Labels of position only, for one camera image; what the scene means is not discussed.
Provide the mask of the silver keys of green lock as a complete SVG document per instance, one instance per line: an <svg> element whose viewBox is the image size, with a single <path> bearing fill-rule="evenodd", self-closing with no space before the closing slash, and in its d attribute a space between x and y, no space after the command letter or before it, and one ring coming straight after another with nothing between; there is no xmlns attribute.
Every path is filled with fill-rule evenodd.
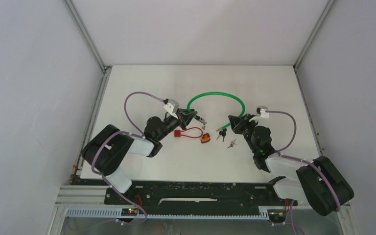
<svg viewBox="0 0 376 235"><path fill-rule="evenodd" d="M201 127L202 130L205 130L205 129L206 129L206 124L207 124L207 122L204 121L203 119L201 119L200 122L202 123L202 127Z"/></svg>

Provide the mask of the green cable lock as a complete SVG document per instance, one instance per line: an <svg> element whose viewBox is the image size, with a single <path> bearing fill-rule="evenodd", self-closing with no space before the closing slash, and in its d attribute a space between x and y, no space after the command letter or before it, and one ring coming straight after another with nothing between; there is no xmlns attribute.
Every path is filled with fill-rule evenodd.
<svg viewBox="0 0 376 235"><path fill-rule="evenodd" d="M206 96L223 96L223 97L228 97L230 99L233 99L233 100L237 101L241 105L241 112L240 112L239 115L237 115L238 117L244 116L244 114L246 112L245 103L239 97L237 97L237 96L235 96L233 94L229 94L229 93L225 93L225 92L219 92L219 91L205 92L205 93L201 93L201 94L198 94L198 95L194 96L187 103L187 108L186 109L188 111L191 111L191 105L193 104L193 102L196 101L196 100L198 100L198 99L200 99L200 98L206 97ZM200 122L200 120L203 119L203 118L200 117L199 115L196 115L194 119L197 120L198 122ZM230 126L230 123L228 122L227 124L224 124L224 125L220 126L219 128L226 128L227 129L229 126Z"/></svg>

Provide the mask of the red cable lock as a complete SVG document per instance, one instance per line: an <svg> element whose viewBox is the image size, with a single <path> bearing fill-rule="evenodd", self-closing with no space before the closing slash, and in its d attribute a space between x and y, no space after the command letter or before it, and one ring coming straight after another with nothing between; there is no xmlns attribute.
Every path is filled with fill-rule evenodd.
<svg viewBox="0 0 376 235"><path fill-rule="evenodd" d="M204 131L200 127L191 127L185 130L175 130L175 138L190 138L190 139L200 139L202 138Z"/></svg>

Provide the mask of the black key bunch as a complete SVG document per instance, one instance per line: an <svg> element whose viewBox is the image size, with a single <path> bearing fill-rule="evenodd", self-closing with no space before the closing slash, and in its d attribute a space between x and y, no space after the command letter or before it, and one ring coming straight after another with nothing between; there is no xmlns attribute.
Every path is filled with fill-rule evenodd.
<svg viewBox="0 0 376 235"><path fill-rule="evenodd" d="M226 134L227 134L227 129L226 128L219 128L217 131L218 131L218 136L217 136L216 139L217 140L221 139L222 142L224 142Z"/></svg>

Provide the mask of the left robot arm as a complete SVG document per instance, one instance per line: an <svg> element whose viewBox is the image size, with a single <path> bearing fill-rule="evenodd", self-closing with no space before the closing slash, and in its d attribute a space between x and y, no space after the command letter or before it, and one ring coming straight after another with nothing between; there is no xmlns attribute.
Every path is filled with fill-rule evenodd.
<svg viewBox="0 0 376 235"><path fill-rule="evenodd" d="M112 124L104 127L81 151L93 173L100 175L117 190L116 197L124 204L133 202L132 180L120 167L129 154L152 158L162 148L161 140L177 128L186 130L197 111L177 109L176 116L150 117L142 135L121 131Z"/></svg>

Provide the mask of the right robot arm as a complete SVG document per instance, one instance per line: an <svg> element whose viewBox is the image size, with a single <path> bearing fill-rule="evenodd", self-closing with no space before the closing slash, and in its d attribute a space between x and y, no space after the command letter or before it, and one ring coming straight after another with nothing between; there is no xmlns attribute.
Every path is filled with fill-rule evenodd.
<svg viewBox="0 0 376 235"><path fill-rule="evenodd" d="M354 198L354 190L326 156L305 160L284 154L272 146L271 130L258 124L261 115L229 115L232 131L242 135L253 154L257 169L283 177L265 191L272 205L294 199L310 205L319 215L338 212Z"/></svg>

